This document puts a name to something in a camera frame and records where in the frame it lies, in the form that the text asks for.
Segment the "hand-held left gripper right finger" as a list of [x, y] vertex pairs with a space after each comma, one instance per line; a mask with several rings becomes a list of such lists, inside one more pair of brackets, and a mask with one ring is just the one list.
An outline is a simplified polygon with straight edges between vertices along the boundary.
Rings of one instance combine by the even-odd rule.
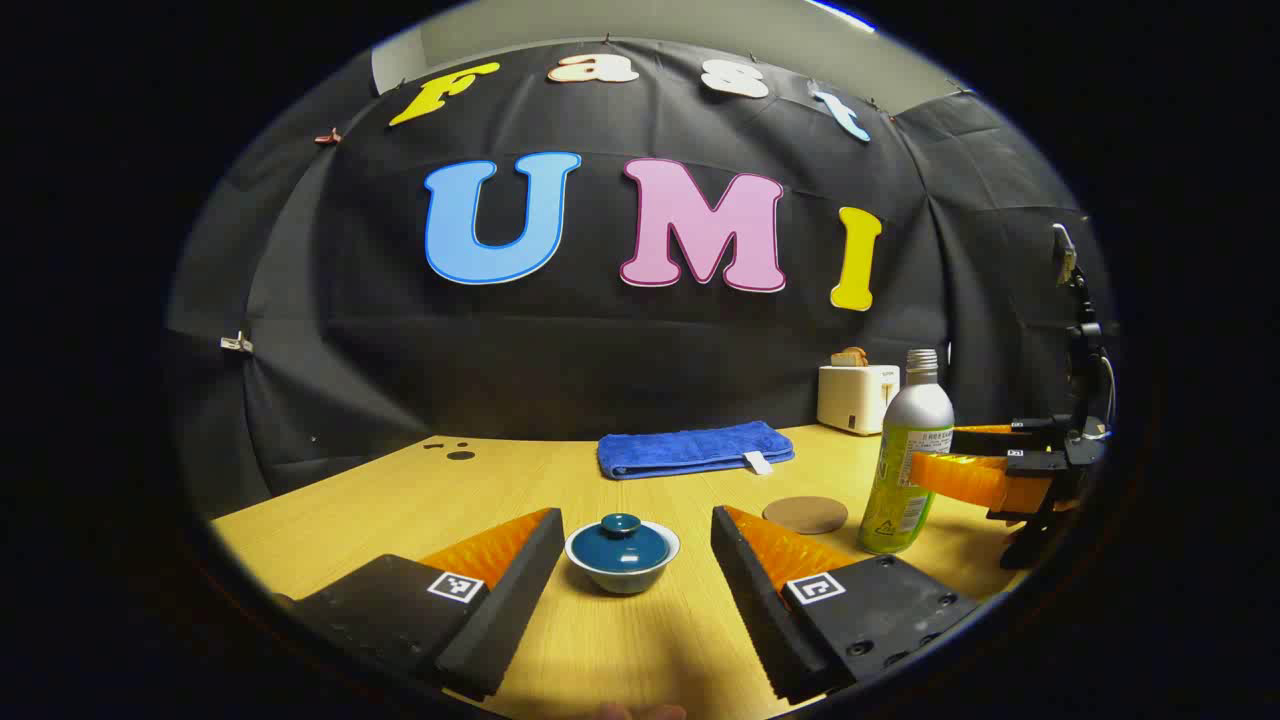
[[710, 547], [774, 694], [799, 705], [876, 682], [978, 603], [893, 555], [855, 560], [717, 506]]

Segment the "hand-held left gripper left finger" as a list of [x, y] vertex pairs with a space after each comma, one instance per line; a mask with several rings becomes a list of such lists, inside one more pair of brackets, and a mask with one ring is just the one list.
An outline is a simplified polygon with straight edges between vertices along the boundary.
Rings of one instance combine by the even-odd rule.
[[497, 693], [564, 543], [540, 509], [420, 560], [384, 553], [301, 600], [275, 600], [332, 643], [475, 701]]

